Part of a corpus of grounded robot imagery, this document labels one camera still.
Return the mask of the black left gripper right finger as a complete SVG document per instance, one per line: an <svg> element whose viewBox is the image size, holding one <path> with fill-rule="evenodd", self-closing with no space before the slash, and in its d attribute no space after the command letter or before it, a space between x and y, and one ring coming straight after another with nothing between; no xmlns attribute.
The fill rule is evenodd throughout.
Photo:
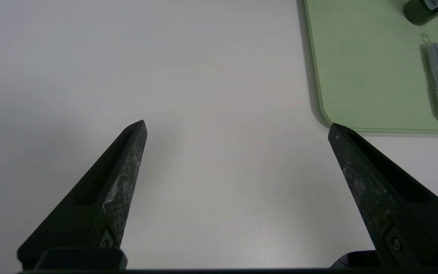
<svg viewBox="0 0 438 274"><path fill-rule="evenodd" d="M438 268L438 196L354 130L328 140L381 264Z"/></svg>

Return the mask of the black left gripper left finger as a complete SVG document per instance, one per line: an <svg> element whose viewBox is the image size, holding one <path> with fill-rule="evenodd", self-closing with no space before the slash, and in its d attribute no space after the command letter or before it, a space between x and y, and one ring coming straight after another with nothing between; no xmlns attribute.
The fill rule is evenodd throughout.
<svg viewBox="0 0 438 274"><path fill-rule="evenodd" d="M120 249L147 139L127 126L18 248L24 269L125 269Z"/></svg>

